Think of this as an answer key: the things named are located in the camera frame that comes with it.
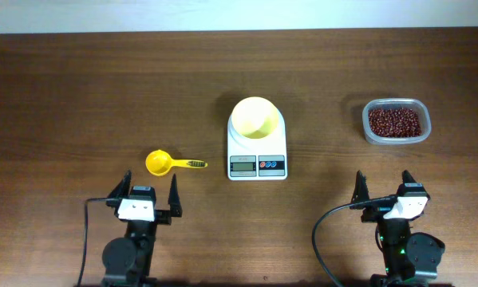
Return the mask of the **yellow measuring scoop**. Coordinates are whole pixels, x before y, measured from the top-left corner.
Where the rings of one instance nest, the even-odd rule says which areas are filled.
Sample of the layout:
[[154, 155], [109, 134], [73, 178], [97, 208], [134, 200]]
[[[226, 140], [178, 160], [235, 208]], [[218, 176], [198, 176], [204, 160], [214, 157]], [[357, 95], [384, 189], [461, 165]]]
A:
[[164, 176], [174, 167], [201, 169], [208, 163], [198, 159], [173, 159], [166, 151], [155, 150], [150, 152], [145, 159], [147, 170], [154, 176]]

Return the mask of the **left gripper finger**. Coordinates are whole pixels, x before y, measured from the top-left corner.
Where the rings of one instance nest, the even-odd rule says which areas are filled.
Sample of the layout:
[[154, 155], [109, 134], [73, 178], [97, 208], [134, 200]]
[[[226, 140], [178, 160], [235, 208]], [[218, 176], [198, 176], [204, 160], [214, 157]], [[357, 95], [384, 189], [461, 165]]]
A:
[[131, 181], [132, 181], [132, 172], [128, 170], [125, 172], [123, 179], [109, 193], [108, 199], [122, 199], [126, 197], [130, 190]]
[[172, 176], [170, 191], [168, 196], [168, 205], [170, 206], [170, 215], [172, 217], [181, 218], [183, 209], [180, 203], [176, 174]]

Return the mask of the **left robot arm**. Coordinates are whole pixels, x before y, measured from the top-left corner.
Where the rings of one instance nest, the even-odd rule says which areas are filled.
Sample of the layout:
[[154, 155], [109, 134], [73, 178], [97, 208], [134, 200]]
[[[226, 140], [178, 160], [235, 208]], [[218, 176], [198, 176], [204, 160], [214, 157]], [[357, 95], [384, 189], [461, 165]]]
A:
[[175, 175], [167, 210], [156, 208], [153, 187], [132, 186], [131, 182], [132, 172], [127, 171], [106, 198], [106, 205], [112, 207], [114, 215], [127, 226], [124, 235], [110, 241], [103, 250], [103, 286], [157, 286], [157, 280], [149, 276], [157, 227], [169, 226], [173, 218], [183, 214]]

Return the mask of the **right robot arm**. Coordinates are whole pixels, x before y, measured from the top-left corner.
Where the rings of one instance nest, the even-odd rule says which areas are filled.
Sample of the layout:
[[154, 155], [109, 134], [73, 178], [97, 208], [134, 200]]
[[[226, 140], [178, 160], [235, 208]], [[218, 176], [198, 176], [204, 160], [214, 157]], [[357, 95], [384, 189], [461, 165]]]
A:
[[374, 274], [372, 286], [427, 286], [437, 278], [437, 266], [445, 252], [438, 238], [411, 231], [410, 223], [424, 213], [430, 195], [408, 171], [402, 172], [402, 184], [394, 195], [372, 199], [366, 177], [356, 174], [351, 203], [361, 210], [361, 221], [376, 225], [375, 240], [382, 252], [385, 274]]

